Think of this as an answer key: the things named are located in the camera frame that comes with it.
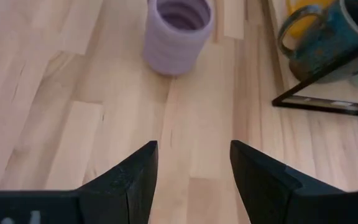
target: mug rack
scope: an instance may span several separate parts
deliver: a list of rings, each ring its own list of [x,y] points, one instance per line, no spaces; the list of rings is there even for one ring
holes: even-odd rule
[[[303,81],[298,81],[289,69],[289,60],[277,48],[277,34],[280,25],[287,18],[287,7],[282,0],[262,1],[264,14],[271,32],[270,45],[275,49],[279,71],[276,73],[276,84],[279,95],[272,101],[273,106],[296,108],[311,111],[323,111],[358,116],[358,88],[349,79],[332,83],[318,83],[318,80],[331,72],[345,68],[358,59],[358,48],[349,54],[342,55],[330,64]]]

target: mug handle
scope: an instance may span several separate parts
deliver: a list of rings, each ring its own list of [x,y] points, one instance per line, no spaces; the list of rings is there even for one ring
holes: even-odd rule
[[[294,50],[291,50],[284,45],[283,40],[285,34],[287,34],[288,30],[291,28],[293,24],[295,24],[297,21],[299,21],[300,19],[306,16],[316,16],[321,22],[324,22],[326,20],[323,10],[320,8],[319,5],[304,6],[296,10],[293,14],[291,14],[290,17],[288,17],[288,19],[286,19],[286,21],[281,26],[277,38],[278,48],[288,58],[291,58],[293,56]]]

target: yellow mug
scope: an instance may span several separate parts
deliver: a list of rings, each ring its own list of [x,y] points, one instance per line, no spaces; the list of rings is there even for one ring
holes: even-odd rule
[[[329,6],[334,0],[287,0],[287,10],[288,15],[290,16],[296,10],[303,6],[308,6],[312,4],[318,4],[322,8]],[[289,30],[289,33],[292,37],[298,39],[302,36],[304,31],[311,25],[311,23],[316,19],[313,16],[307,16],[298,22],[296,22]]]

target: lavender cup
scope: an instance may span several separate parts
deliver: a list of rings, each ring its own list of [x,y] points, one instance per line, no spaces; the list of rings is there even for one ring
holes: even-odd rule
[[[143,57],[163,75],[180,75],[194,66],[213,29],[205,0],[148,0]]]

